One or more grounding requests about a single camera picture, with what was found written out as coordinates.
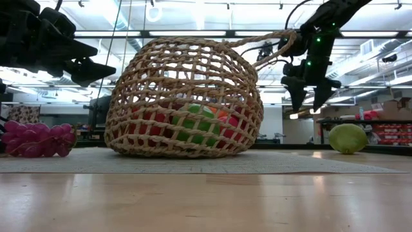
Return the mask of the black linear ceiling light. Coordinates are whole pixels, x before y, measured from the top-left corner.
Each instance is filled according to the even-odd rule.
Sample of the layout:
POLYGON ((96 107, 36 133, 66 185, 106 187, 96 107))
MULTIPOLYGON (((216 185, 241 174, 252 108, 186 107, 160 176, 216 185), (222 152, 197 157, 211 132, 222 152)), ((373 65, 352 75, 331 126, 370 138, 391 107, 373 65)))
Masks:
MULTIPOLYGON (((120 38, 155 38, 155 37, 204 37, 204 38, 244 38, 263 36, 272 33, 268 30, 79 30, 75 32, 77 39, 120 38)), ((343 30, 337 36, 343 39, 412 39, 412 30, 373 31, 373 30, 343 30)))

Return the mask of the woven straw basket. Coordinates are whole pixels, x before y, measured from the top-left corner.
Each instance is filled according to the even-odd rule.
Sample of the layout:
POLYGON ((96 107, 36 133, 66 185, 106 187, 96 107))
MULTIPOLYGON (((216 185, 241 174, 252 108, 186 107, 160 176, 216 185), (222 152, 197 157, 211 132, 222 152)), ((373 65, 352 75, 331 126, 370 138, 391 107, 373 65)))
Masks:
POLYGON ((125 155, 145 157, 225 157, 245 151, 255 142, 264 116, 258 71, 279 57, 279 40, 293 30, 217 42, 198 37, 159 37, 130 61, 111 95, 104 138, 125 155), (256 61, 265 42, 277 43, 273 54, 256 61), (229 116, 214 118, 210 107, 229 116), (152 113, 144 120, 146 112, 152 113), (157 122, 155 113, 172 117, 157 122), (129 126, 148 125, 145 134, 129 134, 129 126), (151 126, 160 135, 149 135, 151 126), (170 129, 170 138, 164 129, 170 129))

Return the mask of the red plastic bag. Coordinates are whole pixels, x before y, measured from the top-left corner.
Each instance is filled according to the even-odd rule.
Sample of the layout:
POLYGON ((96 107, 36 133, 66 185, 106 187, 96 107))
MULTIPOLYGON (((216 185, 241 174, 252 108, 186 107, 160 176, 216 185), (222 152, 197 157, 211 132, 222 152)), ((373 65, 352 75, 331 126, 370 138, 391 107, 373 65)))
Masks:
POLYGON ((355 119, 363 121, 379 120, 379 114, 375 110, 363 111, 362 113, 357 113, 355 119))

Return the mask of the shelf with red bins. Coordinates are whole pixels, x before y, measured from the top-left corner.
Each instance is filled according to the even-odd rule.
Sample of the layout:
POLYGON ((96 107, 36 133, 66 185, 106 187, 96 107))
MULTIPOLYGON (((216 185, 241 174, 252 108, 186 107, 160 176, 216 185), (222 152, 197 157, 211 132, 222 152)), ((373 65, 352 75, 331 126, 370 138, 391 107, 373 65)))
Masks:
POLYGON ((321 144, 330 144, 330 132, 335 126, 355 124, 368 139, 362 152, 412 155, 412 121, 321 119, 317 123, 321 144))

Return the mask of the purple grape bunch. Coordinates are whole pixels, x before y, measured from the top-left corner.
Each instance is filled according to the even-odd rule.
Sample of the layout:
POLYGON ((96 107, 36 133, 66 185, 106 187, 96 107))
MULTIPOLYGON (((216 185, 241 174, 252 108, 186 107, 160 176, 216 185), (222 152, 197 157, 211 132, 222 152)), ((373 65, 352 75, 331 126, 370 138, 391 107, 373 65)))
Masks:
POLYGON ((77 130, 70 124, 48 127, 43 123, 6 121, 0 125, 0 145, 13 157, 66 157, 77 143, 77 130))

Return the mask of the brown cardboard box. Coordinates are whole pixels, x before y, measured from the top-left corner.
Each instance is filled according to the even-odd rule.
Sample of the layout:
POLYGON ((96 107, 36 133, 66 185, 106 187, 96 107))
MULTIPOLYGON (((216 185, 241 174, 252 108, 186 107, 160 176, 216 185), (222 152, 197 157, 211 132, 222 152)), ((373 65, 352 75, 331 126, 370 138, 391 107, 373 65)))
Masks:
POLYGON ((412 98, 401 97, 385 101, 380 117, 384 120, 412 121, 412 98))

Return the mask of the red tomato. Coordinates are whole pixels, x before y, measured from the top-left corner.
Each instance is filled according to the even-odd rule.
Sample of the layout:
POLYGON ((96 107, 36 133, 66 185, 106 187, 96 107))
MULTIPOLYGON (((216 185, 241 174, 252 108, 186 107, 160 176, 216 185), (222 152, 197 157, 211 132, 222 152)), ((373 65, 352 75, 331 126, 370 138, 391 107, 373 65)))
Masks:
MULTIPOLYGON (((170 115, 165 115, 163 113, 154 113, 154 120, 157 122, 166 122, 166 123, 171 123, 172 117, 170 115)), ((143 119, 144 120, 149 120, 151 118, 152 113, 150 112, 146 112, 143 115, 143 119)), ((129 134, 145 134, 146 130, 147 130, 148 125, 146 124, 141 124, 140 128, 138 130, 138 132, 135 132, 136 129, 136 125, 135 124, 131 124, 129 126, 129 134)), ((161 128, 158 126, 151 126, 150 130, 149 130, 149 135, 160 135, 161 133, 161 128)), ((172 135, 172 132, 170 129, 165 128, 164 132, 163 132, 163 136, 164 137, 168 137, 170 138, 172 135)))

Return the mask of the floral patterned box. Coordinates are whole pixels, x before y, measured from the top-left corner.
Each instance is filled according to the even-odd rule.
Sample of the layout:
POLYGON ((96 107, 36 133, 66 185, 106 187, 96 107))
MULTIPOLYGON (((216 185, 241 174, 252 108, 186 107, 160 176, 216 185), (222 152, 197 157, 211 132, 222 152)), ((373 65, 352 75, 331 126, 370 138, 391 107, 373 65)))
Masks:
POLYGON ((40 106, 14 106, 10 109, 7 119, 21 124, 38 123, 40 106))

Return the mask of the black background monitor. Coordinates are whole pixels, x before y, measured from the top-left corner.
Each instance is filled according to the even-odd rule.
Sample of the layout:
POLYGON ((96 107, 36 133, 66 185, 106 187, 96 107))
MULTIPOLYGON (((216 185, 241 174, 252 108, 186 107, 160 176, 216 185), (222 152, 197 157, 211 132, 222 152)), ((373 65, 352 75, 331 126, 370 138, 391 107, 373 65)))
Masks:
POLYGON ((90 100, 87 109, 89 110, 88 124, 92 130, 106 126, 110 102, 110 95, 90 100))

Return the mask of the green pear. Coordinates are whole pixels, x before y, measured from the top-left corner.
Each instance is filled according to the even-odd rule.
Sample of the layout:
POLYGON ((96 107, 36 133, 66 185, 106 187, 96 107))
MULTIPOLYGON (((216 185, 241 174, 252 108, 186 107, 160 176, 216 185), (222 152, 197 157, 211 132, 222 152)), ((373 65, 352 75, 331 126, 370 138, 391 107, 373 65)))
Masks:
POLYGON ((365 131, 355 124, 340 124, 329 133, 330 146, 345 155, 362 150, 368 144, 365 131))

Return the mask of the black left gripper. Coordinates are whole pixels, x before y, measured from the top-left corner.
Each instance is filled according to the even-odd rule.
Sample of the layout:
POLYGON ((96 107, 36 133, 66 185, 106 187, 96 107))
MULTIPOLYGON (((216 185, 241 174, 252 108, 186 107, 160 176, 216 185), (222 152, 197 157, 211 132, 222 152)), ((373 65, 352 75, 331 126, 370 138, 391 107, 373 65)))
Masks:
MULTIPOLYGON (((59 11, 63 0, 57 0, 59 11)), ((116 73, 116 68, 94 63, 97 49, 62 35, 46 19, 39 19, 35 0, 0 0, 0 66, 33 73, 62 74, 71 66, 71 80, 91 84, 116 73)))

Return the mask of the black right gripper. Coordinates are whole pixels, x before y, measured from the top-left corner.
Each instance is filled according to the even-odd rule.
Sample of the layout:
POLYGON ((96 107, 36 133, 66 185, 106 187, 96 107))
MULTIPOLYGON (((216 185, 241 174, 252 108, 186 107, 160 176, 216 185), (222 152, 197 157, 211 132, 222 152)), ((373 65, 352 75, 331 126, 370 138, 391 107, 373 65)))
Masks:
MULTIPOLYGON (((303 78, 308 86, 316 86, 313 103, 314 111, 317 111, 333 94, 332 88, 340 88, 341 82, 328 79, 326 71, 330 61, 333 44, 338 30, 319 31, 313 34, 304 64, 303 78)), ((304 90, 305 82, 297 77, 284 76, 281 84, 290 94, 292 108, 297 113, 303 104, 307 91, 304 90)))

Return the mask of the grey woven placemat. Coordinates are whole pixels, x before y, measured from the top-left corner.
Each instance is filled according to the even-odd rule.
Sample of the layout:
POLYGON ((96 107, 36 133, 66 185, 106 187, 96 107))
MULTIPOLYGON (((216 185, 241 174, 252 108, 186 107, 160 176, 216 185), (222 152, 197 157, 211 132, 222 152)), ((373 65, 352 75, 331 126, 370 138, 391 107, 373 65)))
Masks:
POLYGON ((67 157, 0 158, 0 173, 281 174, 392 173, 392 169, 276 151, 218 159, 132 157, 107 148, 75 148, 67 157))

